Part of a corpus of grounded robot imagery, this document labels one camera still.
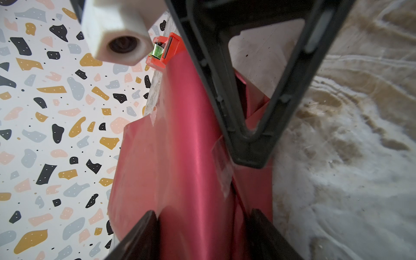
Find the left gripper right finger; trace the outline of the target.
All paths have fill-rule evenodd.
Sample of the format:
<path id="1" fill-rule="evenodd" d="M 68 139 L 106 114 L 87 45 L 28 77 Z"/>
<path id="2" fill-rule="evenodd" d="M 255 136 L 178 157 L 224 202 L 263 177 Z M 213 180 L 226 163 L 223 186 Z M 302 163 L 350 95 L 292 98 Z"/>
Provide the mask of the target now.
<path id="1" fill-rule="evenodd" d="M 260 209 L 248 218 L 248 241 L 253 260 L 303 260 Z"/>

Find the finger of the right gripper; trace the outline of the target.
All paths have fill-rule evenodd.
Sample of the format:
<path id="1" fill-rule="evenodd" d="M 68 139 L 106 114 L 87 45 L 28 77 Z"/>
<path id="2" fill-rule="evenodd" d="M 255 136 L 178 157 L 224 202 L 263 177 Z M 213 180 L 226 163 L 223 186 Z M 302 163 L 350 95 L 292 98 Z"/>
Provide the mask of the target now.
<path id="1" fill-rule="evenodd" d="M 353 1 L 167 1 L 234 163 L 263 168 Z"/>

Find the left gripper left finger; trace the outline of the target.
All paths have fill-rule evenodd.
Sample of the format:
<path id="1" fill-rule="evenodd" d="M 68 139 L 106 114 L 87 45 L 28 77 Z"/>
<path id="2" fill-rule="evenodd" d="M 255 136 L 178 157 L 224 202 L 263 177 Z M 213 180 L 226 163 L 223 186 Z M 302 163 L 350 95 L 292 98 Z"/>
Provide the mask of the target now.
<path id="1" fill-rule="evenodd" d="M 158 260 L 160 223 L 156 213 L 147 211 L 106 260 Z"/>

